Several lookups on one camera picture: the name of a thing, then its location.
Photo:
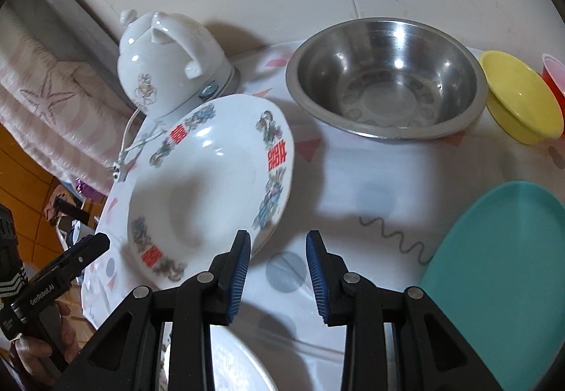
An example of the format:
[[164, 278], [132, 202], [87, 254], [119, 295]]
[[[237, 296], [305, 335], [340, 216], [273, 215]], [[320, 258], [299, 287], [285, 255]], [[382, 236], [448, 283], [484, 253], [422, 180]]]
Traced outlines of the turquoise plastic plate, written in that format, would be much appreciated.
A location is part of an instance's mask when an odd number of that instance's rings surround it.
[[457, 219], [421, 279], [504, 390], [533, 390], [564, 344], [564, 206], [516, 180]]

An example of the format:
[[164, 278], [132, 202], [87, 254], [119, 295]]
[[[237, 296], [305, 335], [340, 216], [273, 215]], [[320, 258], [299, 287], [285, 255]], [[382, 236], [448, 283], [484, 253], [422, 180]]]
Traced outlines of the white plate pink roses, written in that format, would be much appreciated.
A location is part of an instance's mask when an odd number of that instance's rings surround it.
[[216, 390], [277, 390], [255, 354], [228, 328], [212, 326], [211, 342]]

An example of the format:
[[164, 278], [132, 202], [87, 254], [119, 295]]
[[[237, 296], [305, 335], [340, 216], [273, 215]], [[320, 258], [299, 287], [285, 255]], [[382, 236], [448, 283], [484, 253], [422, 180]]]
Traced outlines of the yellow plastic bowl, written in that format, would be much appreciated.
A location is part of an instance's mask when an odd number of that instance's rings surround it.
[[487, 109], [510, 137], [536, 145], [562, 136], [562, 110], [535, 70], [507, 52], [483, 52], [479, 62], [489, 88]]

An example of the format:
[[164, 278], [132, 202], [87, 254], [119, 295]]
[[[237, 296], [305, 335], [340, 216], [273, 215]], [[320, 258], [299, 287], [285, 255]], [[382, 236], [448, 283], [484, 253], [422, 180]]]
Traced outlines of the stainless steel bowl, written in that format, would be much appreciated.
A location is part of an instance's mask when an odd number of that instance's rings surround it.
[[471, 51], [403, 19], [362, 18], [317, 32], [292, 54], [285, 82], [311, 117], [372, 140], [447, 137], [487, 105], [487, 79]]

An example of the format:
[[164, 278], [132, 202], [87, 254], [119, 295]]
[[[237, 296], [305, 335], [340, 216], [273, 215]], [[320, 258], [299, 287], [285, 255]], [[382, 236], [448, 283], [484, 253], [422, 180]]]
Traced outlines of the red plastic bowl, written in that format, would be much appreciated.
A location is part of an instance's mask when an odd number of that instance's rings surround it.
[[542, 54], [542, 78], [552, 91], [562, 114], [565, 114], [565, 66], [549, 53]]

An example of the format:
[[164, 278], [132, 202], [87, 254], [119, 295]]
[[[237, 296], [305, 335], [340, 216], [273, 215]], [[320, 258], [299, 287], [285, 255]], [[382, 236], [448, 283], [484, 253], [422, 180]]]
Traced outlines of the white patterned tablecloth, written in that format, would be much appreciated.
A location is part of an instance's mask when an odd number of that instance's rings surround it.
[[392, 290], [421, 280], [457, 218], [498, 184], [525, 179], [564, 194], [564, 143], [527, 146], [489, 113], [441, 140], [384, 143], [357, 137], [303, 112], [288, 94], [295, 45], [237, 58], [240, 89], [275, 102], [296, 144], [290, 199], [250, 264], [231, 329], [281, 390], [336, 390], [345, 332], [317, 313], [304, 238], [319, 230], [347, 266]]

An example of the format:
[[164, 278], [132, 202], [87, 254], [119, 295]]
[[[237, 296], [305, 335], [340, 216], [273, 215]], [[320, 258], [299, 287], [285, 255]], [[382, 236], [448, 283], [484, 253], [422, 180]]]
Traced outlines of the pink striped starfish curtain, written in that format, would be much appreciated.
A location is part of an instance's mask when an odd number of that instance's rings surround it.
[[132, 113], [88, 63], [58, 59], [2, 7], [1, 124], [39, 166], [108, 193]]

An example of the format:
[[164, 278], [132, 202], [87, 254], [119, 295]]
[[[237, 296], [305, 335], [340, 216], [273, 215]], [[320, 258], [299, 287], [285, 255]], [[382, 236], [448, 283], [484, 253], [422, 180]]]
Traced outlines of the white ceramic electric kettle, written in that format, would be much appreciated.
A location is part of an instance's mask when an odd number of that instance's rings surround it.
[[121, 12], [118, 78], [127, 97], [167, 129], [214, 98], [232, 94], [239, 71], [214, 36], [194, 19], [164, 11]]

